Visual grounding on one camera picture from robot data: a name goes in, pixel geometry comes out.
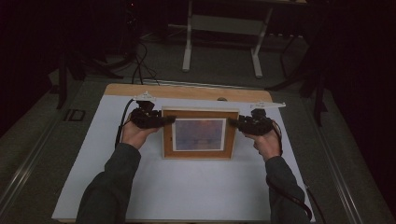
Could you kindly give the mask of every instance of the white tabletop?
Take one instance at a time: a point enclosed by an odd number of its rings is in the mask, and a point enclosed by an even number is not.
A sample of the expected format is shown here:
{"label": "white tabletop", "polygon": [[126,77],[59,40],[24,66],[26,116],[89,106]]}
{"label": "white tabletop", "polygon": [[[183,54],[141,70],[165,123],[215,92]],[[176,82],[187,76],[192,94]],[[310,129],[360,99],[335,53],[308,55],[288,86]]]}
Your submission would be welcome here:
{"label": "white tabletop", "polygon": [[[72,221],[85,188],[104,170],[113,150],[121,115],[129,96],[103,96],[76,162],[66,180],[52,218]],[[251,103],[157,98],[166,106],[238,108],[250,116]],[[137,107],[133,102],[129,111]],[[266,109],[283,133],[283,157],[305,191],[278,108]],[[270,219],[268,187],[262,157],[251,139],[236,133],[233,157],[218,160],[163,158],[163,132],[148,137],[139,150],[142,160],[134,178],[126,219],[132,221],[264,221]]]}

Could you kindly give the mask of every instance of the person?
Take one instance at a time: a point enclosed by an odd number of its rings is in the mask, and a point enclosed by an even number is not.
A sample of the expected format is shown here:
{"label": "person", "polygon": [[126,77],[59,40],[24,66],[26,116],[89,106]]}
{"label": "person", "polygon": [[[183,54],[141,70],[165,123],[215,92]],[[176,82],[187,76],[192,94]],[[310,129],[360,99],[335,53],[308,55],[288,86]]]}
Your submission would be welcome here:
{"label": "person", "polygon": [[[158,130],[142,130],[131,121],[125,123],[120,143],[107,161],[105,170],[84,191],[78,209],[77,224],[125,223],[132,183],[141,158],[138,150],[147,137]],[[265,161],[267,178],[271,183],[304,201],[304,192],[280,156],[281,150],[275,131],[261,136],[244,135],[254,140],[253,146],[259,150]],[[309,223],[304,209],[299,205],[274,190],[270,189],[269,194],[272,223]]]}

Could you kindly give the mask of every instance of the framed picture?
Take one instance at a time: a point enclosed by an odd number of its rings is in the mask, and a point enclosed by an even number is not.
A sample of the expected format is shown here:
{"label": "framed picture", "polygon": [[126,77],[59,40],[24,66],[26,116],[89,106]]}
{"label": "framed picture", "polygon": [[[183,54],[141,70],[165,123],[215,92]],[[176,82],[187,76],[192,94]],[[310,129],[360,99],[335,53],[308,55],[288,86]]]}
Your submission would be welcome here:
{"label": "framed picture", "polygon": [[228,119],[238,119],[238,109],[164,106],[162,112],[164,117],[177,117],[174,123],[163,127],[166,159],[229,160],[232,157],[235,127]]}

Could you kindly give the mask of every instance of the hand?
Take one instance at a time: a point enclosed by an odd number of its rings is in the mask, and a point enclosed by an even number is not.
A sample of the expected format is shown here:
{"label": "hand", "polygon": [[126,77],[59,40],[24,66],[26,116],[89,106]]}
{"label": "hand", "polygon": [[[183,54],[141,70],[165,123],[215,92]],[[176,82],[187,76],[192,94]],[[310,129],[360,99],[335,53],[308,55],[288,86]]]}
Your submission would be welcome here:
{"label": "hand", "polygon": [[275,130],[264,135],[244,133],[244,136],[254,140],[253,146],[259,150],[264,161],[268,161],[275,156],[281,155],[280,145]]}
{"label": "hand", "polygon": [[129,144],[139,149],[146,142],[147,137],[151,133],[156,133],[159,128],[140,129],[133,122],[128,121],[122,128],[121,142]]}

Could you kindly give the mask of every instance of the wire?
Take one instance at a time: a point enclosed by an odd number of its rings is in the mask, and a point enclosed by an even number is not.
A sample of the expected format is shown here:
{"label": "wire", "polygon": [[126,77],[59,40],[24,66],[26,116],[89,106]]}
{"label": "wire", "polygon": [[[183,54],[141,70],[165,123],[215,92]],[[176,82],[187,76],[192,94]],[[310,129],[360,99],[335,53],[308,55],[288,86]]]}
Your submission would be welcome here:
{"label": "wire", "polygon": [[[176,32],[174,32],[174,33],[168,35],[167,37],[171,37],[171,36],[174,36],[174,35],[178,35],[178,34],[181,34],[181,33],[186,32],[186,31],[187,31],[187,28],[184,28],[184,29],[181,29],[181,30],[179,30],[179,31],[176,31]],[[146,34],[146,35],[142,35],[142,36],[140,36],[139,38],[140,38],[140,40],[147,41],[147,42],[160,42],[160,41],[163,40],[163,38],[158,37],[158,36],[154,36],[154,38],[152,38],[152,39],[148,38],[148,37],[150,37],[151,35],[155,35],[155,33],[154,33],[154,32],[151,32],[151,33],[148,33],[148,34]]]}
{"label": "wire", "polygon": [[265,178],[265,181],[267,182],[267,185],[268,185],[271,189],[273,189],[276,193],[278,193],[278,194],[284,196],[285,198],[291,200],[292,202],[294,202],[294,203],[296,203],[297,205],[299,205],[300,207],[302,207],[302,208],[305,210],[306,215],[308,216],[309,220],[312,219],[312,211],[311,211],[311,209],[309,209],[308,206],[306,206],[305,203],[303,203],[303,202],[302,202],[301,200],[299,200],[298,198],[296,198],[296,197],[294,197],[294,196],[288,194],[288,193],[287,193],[286,191],[284,191],[283,189],[280,189],[280,188],[278,188],[277,186],[275,186],[274,183],[272,183],[272,182],[270,181],[270,179],[268,178],[268,176]]}
{"label": "wire", "polygon": [[275,131],[275,134],[277,136],[277,142],[279,143],[279,148],[280,148],[280,155],[282,156],[283,154],[283,148],[282,148],[282,130],[280,129],[279,125],[272,120],[273,122],[273,130]]}
{"label": "wire", "polygon": [[126,104],[125,109],[124,109],[124,112],[122,113],[121,123],[120,123],[119,129],[118,129],[118,131],[117,131],[117,135],[116,135],[116,144],[115,144],[115,147],[116,147],[116,146],[119,144],[119,142],[120,142],[120,139],[121,139],[121,131],[122,131],[123,126],[124,126],[125,123],[126,123],[126,122],[124,123],[126,111],[128,110],[129,105],[130,105],[131,102],[133,102],[133,101],[134,101],[134,99],[131,99],[131,100],[128,101],[128,104]]}
{"label": "wire", "polygon": [[312,199],[312,201],[314,201],[314,204],[315,204],[315,206],[318,209],[318,212],[319,212],[319,215],[320,215],[320,217],[321,217],[321,219],[323,221],[323,224],[326,224],[326,219],[324,218],[323,212],[322,212],[322,210],[320,209],[320,207],[318,205],[317,199],[314,197],[314,195],[312,194],[311,190],[309,189],[309,186],[306,185],[306,184],[305,184],[305,189],[306,189],[306,192],[308,193],[309,197]]}
{"label": "wire", "polygon": [[[137,74],[137,72],[138,72],[138,74],[139,74],[139,79],[140,79],[140,83],[141,83],[142,85],[144,84],[144,83],[143,83],[143,80],[144,80],[144,79],[154,79],[154,80],[157,82],[157,84],[160,86],[160,83],[158,82],[158,80],[157,80],[157,78],[156,78],[157,72],[156,72],[154,69],[149,68],[149,67],[145,64],[145,62],[144,62],[144,60],[146,59],[146,57],[147,57],[147,55],[148,55],[148,48],[147,48],[147,46],[146,46],[145,44],[141,43],[141,42],[139,42],[138,44],[141,45],[141,46],[143,46],[143,48],[144,48],[144,50],[145,50],[145,53],[144,53],[143,57],[140,57],[139,55],[136,54],[135,59],[136,59],[136,62],[137,62],[137,67],[136,67],[136,69],[134,70],[134,73],[133,73],[133,75],[132,75],[132,84],[134,84],[134,79],[135,79],[135,76],[136,76],[136,74]],[[146,69],[146,71],[148,72],[149,77],[143,77],[143,75],[142,75],[142,69],[141,69],[142,65],[143,65],[143,67]]]}

